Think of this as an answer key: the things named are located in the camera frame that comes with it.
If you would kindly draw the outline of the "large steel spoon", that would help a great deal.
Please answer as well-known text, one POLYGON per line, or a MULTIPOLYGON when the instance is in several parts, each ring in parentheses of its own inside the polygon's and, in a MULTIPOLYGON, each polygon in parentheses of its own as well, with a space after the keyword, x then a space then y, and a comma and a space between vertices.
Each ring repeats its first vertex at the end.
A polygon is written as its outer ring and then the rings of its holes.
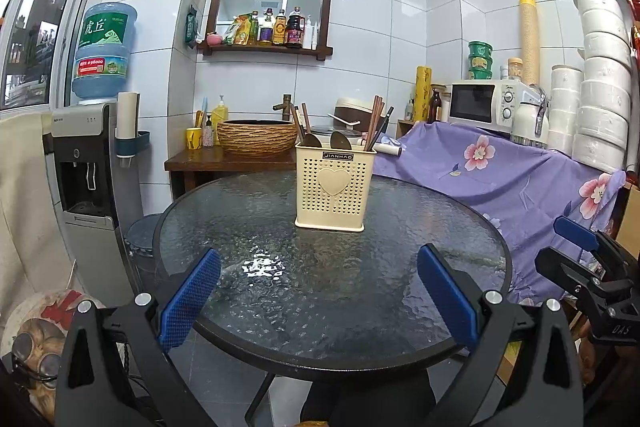
POLYGON ((303 140, 302 142, 300 142, 300 145, 306 146, 306 147, 322 147, 321 141, 311 133, 307 133, 303 137, 303 140))

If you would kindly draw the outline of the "dark brown thin chopstick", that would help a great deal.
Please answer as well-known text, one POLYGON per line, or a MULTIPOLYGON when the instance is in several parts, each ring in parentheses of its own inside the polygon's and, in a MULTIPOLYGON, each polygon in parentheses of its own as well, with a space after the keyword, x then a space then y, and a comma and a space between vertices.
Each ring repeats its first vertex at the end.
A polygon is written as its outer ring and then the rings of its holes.
POLYGON ((291 102, 290 102, 290 104, 288 104, 288 106, 290 106, 290 113, 291 113, 291 115, 293 117, 293 121, 294 121, 294 124, 295 124, 295 127, 296 127, 298 143, 302 144, 304 136, 305 136, 304 126, 300 123, 298 110, 297 110, 296 106, 291 102))

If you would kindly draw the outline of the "white electric kettle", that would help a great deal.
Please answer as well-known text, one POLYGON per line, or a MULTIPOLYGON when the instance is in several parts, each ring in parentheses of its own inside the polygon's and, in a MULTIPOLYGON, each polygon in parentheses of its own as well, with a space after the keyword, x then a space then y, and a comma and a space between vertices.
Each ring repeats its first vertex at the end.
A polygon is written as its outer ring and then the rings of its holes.
POLYGON ((526 100, 515 111, 511 129, 511 141, 516 144, 546 148, 548 144, 549 100, 546 92, 536 84, 530 84, 526 100))

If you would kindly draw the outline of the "amber sauce bottle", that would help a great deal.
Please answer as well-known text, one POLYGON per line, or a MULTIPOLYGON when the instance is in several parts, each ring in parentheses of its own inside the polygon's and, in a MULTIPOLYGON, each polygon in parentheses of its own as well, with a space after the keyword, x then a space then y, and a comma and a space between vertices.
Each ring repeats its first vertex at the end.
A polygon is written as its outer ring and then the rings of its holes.
POLYGON ((288 24, 288 18, 285 15, 285 10, 280 9, 278 15, 274 19, 271 42, 274 46, 284 46, 286 40, 286 25, 288 24))

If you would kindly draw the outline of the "brown glass bottle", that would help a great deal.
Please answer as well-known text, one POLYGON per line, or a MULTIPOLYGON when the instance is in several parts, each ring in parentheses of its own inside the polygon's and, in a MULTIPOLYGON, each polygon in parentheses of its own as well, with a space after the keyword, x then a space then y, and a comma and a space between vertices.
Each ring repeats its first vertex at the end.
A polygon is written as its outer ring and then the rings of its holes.
POLYGON ((430 104, 428 104, 428 118, 427 121, 430 124, 440 121, 442 118, 442 97, 437 89, 434 89, 430 98, 430 104))

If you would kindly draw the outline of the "yellow roll of wrap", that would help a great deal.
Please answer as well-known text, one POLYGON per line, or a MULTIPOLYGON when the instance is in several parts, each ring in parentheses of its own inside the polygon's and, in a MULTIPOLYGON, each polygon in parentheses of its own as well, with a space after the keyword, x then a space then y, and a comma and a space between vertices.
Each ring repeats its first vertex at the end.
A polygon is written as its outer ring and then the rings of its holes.
POLYGON ((413 95, 414 121, 427 121, 428 106, 430 105, 432 92, 432 70, 427 66, 416 68, 416 85, 413 95))

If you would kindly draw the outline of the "small steel spoon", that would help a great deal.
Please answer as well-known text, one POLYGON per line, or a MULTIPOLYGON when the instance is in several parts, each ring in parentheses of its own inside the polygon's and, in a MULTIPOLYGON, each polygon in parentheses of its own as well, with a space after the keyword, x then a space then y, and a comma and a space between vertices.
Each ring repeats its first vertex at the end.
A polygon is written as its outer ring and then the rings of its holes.
POLYGON ((350 143, 344 133, 334 130, 330 136, 330 145, 332 150, 351 150, 352 143, 350 143))

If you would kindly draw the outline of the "brown white rice cooker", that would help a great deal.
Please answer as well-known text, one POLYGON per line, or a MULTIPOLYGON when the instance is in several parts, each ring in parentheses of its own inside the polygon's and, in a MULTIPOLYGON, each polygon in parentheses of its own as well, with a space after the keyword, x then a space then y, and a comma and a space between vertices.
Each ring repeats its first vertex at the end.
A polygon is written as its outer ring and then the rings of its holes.
POLYGON ((372 101, 363 102, 356 98, 338 98, 329 116, 339 128, 367 132, 373 114, 372 101))

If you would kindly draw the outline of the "grey trash bin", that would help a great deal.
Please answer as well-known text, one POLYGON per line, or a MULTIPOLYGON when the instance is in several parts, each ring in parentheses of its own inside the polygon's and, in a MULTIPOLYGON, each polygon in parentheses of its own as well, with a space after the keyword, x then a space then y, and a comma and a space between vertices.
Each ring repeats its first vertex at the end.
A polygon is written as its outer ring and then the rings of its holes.
POLYGON ((162 215, 152 213, 134 222, 125 234, 128 259, 134 273, 134 290, 152 291, 156 286, 157 263, 154 257, 153 239, 162 215))

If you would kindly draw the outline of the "black chopstick gold band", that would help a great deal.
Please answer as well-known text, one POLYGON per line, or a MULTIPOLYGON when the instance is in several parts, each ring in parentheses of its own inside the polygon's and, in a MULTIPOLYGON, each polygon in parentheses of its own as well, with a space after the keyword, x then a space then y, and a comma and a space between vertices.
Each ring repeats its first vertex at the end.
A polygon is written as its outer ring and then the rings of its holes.
POLYGON ((394 111, 394 106, 390 106, 387 109, 387 112, 382 120, 382 124, 380 124, 380 127, 378 127, 378 131, 375 133, 375 136, 373 138, 371 150, 374 150, 375 144, 378 143, 378 139, 380 139, 380 136, 386 132, 386 129, 388 127, 388 122, 390 121, 390 116, 392 116, 393 111, 394 111))

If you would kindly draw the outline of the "light brown wooden chopstick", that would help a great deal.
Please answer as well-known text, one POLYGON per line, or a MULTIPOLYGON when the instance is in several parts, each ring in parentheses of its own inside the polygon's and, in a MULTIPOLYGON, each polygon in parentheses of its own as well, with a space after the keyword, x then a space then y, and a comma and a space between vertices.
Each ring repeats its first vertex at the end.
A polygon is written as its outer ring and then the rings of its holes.
POLYGON ((303 113, 303 117, 304 117, 304 121, 305 121, 306 134, 311 134, 311 124, 310 124, 310 119, 309 119, 309 115, 308 115, 307 104, 304 103, 304 102, 300 103, 300 110, 303 113))

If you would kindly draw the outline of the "white microwave oven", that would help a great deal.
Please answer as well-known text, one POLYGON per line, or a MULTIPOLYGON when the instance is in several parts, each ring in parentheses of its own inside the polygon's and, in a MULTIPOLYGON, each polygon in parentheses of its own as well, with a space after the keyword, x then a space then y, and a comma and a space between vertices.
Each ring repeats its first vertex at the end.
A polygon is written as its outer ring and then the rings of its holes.
POLYGON ((520 80, 459 80, 451 83, 449 124, 510 133, 523 102, 538 102, 536 90, 520 80))

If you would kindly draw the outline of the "water dispenser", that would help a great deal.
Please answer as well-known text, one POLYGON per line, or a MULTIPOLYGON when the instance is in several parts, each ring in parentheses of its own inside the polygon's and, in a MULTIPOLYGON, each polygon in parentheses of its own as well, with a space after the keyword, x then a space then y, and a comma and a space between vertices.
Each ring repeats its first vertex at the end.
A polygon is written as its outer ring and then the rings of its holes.
POLYGON ((116 116, 114 103, 77 105, 51 127, 65 246, 86 293, 109 307, 134 297, 124 235, 142 217, 137 161, 116 155, 116 116))

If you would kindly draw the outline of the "dark soy sauce bottle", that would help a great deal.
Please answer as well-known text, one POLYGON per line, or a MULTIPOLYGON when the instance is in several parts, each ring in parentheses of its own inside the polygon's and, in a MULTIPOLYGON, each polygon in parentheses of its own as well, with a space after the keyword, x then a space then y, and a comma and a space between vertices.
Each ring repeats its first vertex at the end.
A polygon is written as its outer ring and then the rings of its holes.
POLYGON ((304 44, 306 20, 300 10, 296 6, 288 17, 285 31, 285 45, 292 49, 301 49, 304 44))

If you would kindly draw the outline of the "green packet on wall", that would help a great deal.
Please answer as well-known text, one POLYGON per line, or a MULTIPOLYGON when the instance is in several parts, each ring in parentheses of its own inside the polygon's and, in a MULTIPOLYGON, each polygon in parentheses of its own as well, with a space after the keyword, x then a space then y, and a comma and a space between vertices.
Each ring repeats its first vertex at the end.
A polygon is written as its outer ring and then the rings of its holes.
POLYGON ((184 26, 184 43, 193 49, 198 43, 198 28, 200 27, 200 19, 198 18, 198 9, 194 5, 190 5, 186 12, 186 26, 184 26))

